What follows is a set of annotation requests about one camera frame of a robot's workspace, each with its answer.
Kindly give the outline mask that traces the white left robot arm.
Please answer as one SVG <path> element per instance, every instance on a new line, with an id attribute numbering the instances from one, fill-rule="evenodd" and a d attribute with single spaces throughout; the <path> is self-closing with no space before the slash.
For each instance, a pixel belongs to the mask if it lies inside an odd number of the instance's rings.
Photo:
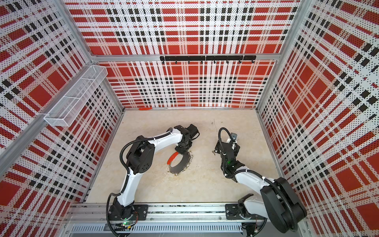
<path id="1" fill-rule="evenodd" d="M 197 127 L 190 124 L 185 128 L 181 125 L 169 128 L 165 133 L 154 136 L 138 136 L 127 143 L 120 151 L 119 160 L 126 169 L 126 176 L 119 193 L 111 193 L 107 201 L 107 219 L 110 221 L 145 220 L 143 214 L 147 205 L 134 207 L 135 193 L 142 178 L 152 164 L 154 155 L 171 145 L 175 145 L 176 153 L 182 155 L 180 162 L 169 165 L 169 172 L 178 175 L 183 172 L 192 160 L 189 149 L 192 142 L 200 135 Z"/>

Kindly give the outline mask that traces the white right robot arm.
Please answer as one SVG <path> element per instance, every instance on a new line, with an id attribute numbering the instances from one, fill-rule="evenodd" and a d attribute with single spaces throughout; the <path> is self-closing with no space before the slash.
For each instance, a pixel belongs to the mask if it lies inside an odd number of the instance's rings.
<path id="1" fill-rule="evenodd" d="M 282 177 L 267 178 L 249 169 L 236 159 L 239 149 L 240 146 L 229 139 L 227 142 L 218 141 L 214 152 L 221 156 L 221 170 L 227 179 L 249 187 L 262 199 L 247 194 L 237 204 L 226 205 L 227 218 L 251 220 L 260 216 L 282 233 L 296 232 L 307 211 L 289 182 Z"/>

